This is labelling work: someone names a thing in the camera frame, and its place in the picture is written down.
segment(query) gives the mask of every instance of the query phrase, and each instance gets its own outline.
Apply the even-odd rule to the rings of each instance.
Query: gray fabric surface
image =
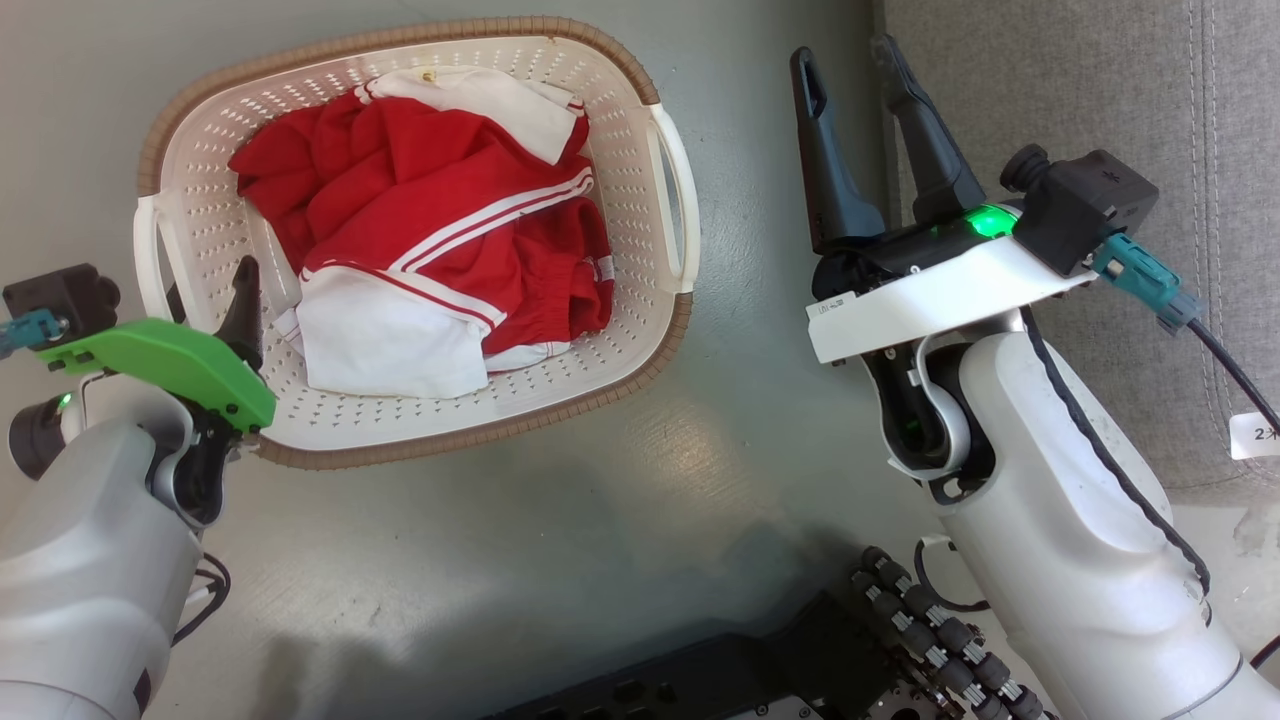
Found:
[[[888,0],[881,12],[991,196],[1028,142],[1051,159],[1102,147],[1151,179],[1161,200],[1137,238],[1208,302],[1206,324],[1280,402],[1280,4]],[[910,217],[914,187],[896,167]],[[1280,500],[1277,459],[1231,461],[1228,419],[1253,407],[1189,332],[1170,338],[1103,283],[1037,311],[1175,501]]]

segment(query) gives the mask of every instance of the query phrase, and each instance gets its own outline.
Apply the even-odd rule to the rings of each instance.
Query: brown basket rim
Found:
[[[294,50],[232,65],[209,73],[187,86],[177,97],[169,101],[169,105],[165,106],[151,124],[151,132],[147,133],[147,138],[142,143],[142,156],[138,159],[138,197],[147,197],[160,192],[160,172],[164,165],[164,155],[169,149],[169,141],[178,131],[178,126],[200,104],[219,92],[306,65],[338,60],[374,50],[389,50],[408,45],[421,45],[424,42],[531,36],[563,37],[596,50],[613,61],[627,79],[631,81],[643,104],[657,105],[660,101],[653,78],[649,77],[640,60],[630,50],[599,28],[568,18],[549,15],[481,18],[364,32],[303,45]]]
[[[164,155],[178,126],[192,110],[219,92],[305,65],[337,60],[374,50],[388,50],[407,45],[421,45],[424,42],[530,36],[563,37],[581,42],[613,61],[636,88],[643,104],[657,105],[660,101],[653,78],[640,65],[636,56],[623,47],[621,42],[594,26],[568,18],[547,15],[481,18],[365,32],[315,42],[296,50],[241,63],[206,74],[189,85],[160,113],[143,142],[142,156],[138,160],[138,196],[147,197],[160,192],[160,173],[164,165]],[[465,430],[349,450],[298,450],[264,437],[261,438],[257,455],[271,462],[303,470],[360,468],[472,447],[581,415],[582,413],[595,410],[596,407],[639,392],[652,383],[658,377],[658,373],[667,366],[667,363],[675,357],[676,350],[685,340],[685,331],[689,329],[689,319],[692,309],[694,295],[691,292],[676,295],[671,323],[667,325],[662,343],[644,365],[616,383],[552,405],[550,407]]]

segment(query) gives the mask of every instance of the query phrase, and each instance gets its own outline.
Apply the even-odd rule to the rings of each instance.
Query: red clothing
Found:
[[[608,238],[582,197],[586,123],[549,165],[486,118],[348,92],[278,118],[229,167],[301,273],[303,302],[317,273],[356,269],[480,325],[489,355],[609,322]]]

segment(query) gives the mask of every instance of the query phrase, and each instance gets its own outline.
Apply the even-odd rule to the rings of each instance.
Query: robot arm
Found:
[[[119,296],[93,292],[114,287],[101,281],[82,265],[4,293],[14,318],[63,320],[23,345],[51,369],[87,374],[78,392],[19,413],[9,433],[38,482],[0,534],[3,720],[142,715],[164,679],[200,536],[221,512],[223,466],[274,414],[253,373],[251,258],[216,337],[160,320],[114,327]]]
[[[883,220],[870,218],[876,210],[842,181],[847,170],[831,133],[815,132],[832,122],[832,108],[815,113],[804,99],[824,94],[797,92],[813,245],[822,256],[818,304],[809,307],[818,359],[863,360],[879,395],[890,464],[922,487],[1010,644],[1064,717],[1280,716],[1280,692],[1213,621],[1207,571],[1188,562],[1198,557],[1172,530],[1158,480],[1019,315],[1019,307],[1103,279],[1140,297],[1171,333],[1193,323],[1198,301],[1125,234],[1138,229],[1158,191],[1105,151],[1051,165],[1029,146],[1001,178],[1025,199],[984,204],[892,38],[873,40],[872,53],[904,131],[918,223],[870,232]],[[797,87],[815,82],[812,54],[797,53],[794,73]],[[833,214],[840,223],[826,222]],[[1056,368],[1066,396],[1051,379]],[[1088,433],[1106,438],[1105,450],[1069,413],[1064,401],[1073,396]],[[1029,691],[991,682],[983,657],[963,643],[948,646],[946,618],[934,615],[936,603],[922,600],[901,566],[864,562],[868,573],[855,584],[978,717],[1042,716]],[[895,591],[901,602],[886,600]]]

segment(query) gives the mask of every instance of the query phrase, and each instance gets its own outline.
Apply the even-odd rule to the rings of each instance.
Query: laundry basket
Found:
[[[573,91],[616,266],[613,320],[545,363],[457,400],[364,397],[307,387],[303,359],[270,323],[301,300],[270,225],[236,193],[228,160],[273,118],[324,104],[397,68],[483,65]],[[262,273],[262,378],[278,397],[259,454],[306,469],[370,465],[513,436],[646,386],[692,310],[699,219],[689,159],[653,81],[616,40],[563,18],[435,23],[320,42],[210,74],[151,129],[138,168],[134,259],[147,314],[170,318],[166,274],[211,332],[239,259]]]

